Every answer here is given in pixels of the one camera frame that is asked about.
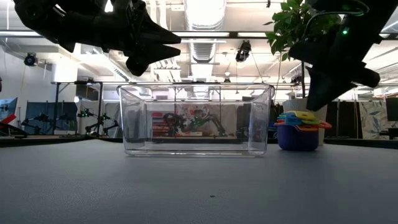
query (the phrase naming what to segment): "gray table surface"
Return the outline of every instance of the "gray table surface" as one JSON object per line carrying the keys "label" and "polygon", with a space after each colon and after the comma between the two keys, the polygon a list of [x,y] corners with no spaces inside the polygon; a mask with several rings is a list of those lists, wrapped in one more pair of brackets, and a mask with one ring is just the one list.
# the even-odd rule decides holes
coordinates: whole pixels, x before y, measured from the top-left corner
{"label": "gray table surface", "polygon": [[0,224],[398,223],[398,150],[128,157],[98,140],[0,149]]}

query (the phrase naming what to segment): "monitor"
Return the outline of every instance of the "monitor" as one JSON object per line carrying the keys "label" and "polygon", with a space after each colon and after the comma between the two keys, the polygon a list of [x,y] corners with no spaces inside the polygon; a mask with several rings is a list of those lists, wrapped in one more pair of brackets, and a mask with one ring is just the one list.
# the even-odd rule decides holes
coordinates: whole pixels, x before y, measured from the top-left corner
{"label": "monitor", "polygon": [[398,121],[398,98],[387,98],[387,120]]}

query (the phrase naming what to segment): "robot arm in background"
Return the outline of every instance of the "robot arm in background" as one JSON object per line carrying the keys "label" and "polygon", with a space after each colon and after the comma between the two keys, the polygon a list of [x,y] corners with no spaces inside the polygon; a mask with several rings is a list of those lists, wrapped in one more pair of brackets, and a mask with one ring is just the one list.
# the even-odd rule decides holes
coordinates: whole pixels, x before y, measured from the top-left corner
{"label": "robot arm in background", "polygon": [[187,131],[197,132],[198,128],[202,127],[207,122],[211,121],[216,126],[216,129],[220,136],[227,136],[223,125],[216,116],[209,113],[205,113],[203,110],[195,110],[194,114],[195,114],[194,119],[191,120],[191,123],[185,129],[182,130],[183,132]]}
{"label": "robot arm in background", "polygon": [[22,23],[55,44],[73,52],[76,43],[120,50],[126,66],[141,76],[149,64],[180,55],[164,46],[181,38],[153,22],[141,0],[112,0],[113,12],[104,12],[107,0],[14,0]]}
{"label": "robot arm in background", "polygon": [[360,83],[372,88],[380,81],[378,73],[362,62],[373,44],[380,44],[380,32],[397,9],[398,1],[310,0],[321,13],[363,12],[347,15],[342,25],[322,37],[306,37],[297,42],[289,55],[312,64],[307,109],[317,111]]}

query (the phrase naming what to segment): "blue cup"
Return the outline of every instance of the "blue cup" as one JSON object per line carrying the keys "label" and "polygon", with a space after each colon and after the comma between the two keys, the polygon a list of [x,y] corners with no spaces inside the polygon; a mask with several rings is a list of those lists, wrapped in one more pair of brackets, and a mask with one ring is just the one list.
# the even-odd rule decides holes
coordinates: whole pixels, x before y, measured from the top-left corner
{"label": "blue cup", "polygon": [[299,131],[295,126],[278,125],[278,145],[289,151],[314,151],[319,145],[318,131]]}

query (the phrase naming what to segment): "transparent storage container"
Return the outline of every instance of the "transparent storage container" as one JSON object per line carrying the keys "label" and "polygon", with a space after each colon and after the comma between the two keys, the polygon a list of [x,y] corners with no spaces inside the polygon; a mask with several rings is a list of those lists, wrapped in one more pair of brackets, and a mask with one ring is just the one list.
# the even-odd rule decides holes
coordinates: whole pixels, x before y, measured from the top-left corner
{"label": "transparent storage container", "polygon": [[119,87],[124,148],[135,156],[262,156],[274,87],[132,83]]}

